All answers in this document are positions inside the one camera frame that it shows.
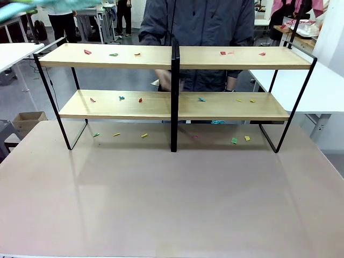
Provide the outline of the person right hand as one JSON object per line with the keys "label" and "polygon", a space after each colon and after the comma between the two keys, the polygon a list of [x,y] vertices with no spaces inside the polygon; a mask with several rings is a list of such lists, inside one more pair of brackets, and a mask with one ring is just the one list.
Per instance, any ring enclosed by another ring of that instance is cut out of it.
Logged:
{"label": "person right hand", "polygon": [[171,92],[171,72],[168,70],[156,69],[155,75],[159,79],[161,90]]}

